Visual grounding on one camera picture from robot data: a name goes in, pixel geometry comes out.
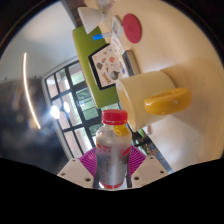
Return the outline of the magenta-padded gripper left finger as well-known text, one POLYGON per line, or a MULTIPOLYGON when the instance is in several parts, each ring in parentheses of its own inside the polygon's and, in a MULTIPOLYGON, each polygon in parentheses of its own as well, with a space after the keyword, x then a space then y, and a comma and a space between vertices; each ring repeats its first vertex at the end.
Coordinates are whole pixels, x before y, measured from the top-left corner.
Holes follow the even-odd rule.
POLYGON ((99 176, 97 174, 96 149, 89 150, 78 159, 70 159, 58 176, 81 187, 97 189, 99 176))

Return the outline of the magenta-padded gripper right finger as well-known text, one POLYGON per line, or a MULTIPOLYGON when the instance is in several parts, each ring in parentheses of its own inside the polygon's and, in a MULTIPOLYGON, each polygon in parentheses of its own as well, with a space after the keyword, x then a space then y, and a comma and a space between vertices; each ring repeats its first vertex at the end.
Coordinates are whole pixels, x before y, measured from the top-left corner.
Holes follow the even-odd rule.
POLYGON ((146 156, 132 146, 128 160, 127 187, 140 188, 168 175, 155 156, 146 156))

